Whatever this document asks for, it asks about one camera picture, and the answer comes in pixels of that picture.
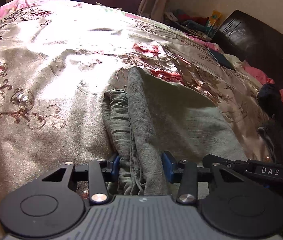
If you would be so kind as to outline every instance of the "metal screw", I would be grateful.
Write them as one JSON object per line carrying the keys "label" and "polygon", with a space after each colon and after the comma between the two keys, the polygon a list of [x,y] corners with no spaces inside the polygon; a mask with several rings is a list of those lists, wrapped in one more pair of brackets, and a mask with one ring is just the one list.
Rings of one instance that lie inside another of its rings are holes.
{"label": "metal screw", "polygon": [[95,201],[95,202],[103,202],[105,200],[107,200],[107,195],[102,194],[102,193],[97,193],[91,196],[91,200]]}
{"label": "metal screw", "polygon": [[179,196],[179,200],[183,203],[191,203],[195,200],[195,197],[191,194],[183,194]]}

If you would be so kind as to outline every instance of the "beige bedspread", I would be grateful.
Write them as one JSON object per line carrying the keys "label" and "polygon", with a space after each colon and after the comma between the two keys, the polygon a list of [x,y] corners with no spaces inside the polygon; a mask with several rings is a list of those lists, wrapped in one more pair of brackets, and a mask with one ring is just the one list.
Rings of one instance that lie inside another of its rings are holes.
{"label": "beige bedspread", "polygon": [[125,89],[132,66],[182,73],[219,107],[247,157],[266,158],[256,133],[266,119],[260,84],[239,65],[222,68],[205,47],[152,20],[49,1],[0,20],[0,201],[60,163],[109,156],[103,93]]}

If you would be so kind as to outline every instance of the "bed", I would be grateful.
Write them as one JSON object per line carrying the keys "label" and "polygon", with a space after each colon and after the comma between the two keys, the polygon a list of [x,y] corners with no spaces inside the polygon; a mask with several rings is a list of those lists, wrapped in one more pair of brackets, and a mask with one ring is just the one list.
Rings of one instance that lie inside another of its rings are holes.
{"label": "bed", "polygon": [[[232,58],[232,63],[236,71],[221,67],[205,46],[181,31],[113,8],[62,0],[15,0],[4,5],[0,8],[0,201],[60,163],[108,157],[114,142],[104,124],[104,93],[126,91],[128,73],[136,67],[155,76],[154,82],[176,84],[184,95],[183,101],[174,93],[160,97],[157,88],[165,93],[174,87],[166,89],[159,83],[153,90],[157,93],[149,92],[154,104],[163,98],[170,105],[204,100],[214,112],[213,122],[196,129],[223,127],[215,135],[231,138],[232,146],[206,140],[209,147],[194,148],[181,136],[183,112],[174,119],[174,134],[163,126],[170,114],[163,118],[158,113],[154,120],[163,123],[155,125],[162,127],[161,137],[172,138],[167,147],[175,150],[176,159],[200,163],[203,155],[220,150],[225,157],[232,152],[228,155],[232,159],[266,161],[267,148],[256,132],[268,120],[256,101],[261,84],[238,59]],[[202,116],[197,122],[211,117]],[[78,185],[82,196],[87,195],[85,190],[85,185]]]}

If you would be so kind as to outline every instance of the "red flower embroidery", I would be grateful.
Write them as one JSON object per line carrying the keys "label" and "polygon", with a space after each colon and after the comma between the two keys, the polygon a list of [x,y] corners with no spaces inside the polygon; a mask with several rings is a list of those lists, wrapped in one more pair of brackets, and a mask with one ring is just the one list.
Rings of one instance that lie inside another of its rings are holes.
{"label": "red flower embroidery", "polygon": [[158,45],[152,44],[147,45],[142,43],[134,43],[132,47],[135,51],[148,57],[158,57],[158,55],[163,52],[162,48],[160,48]]}

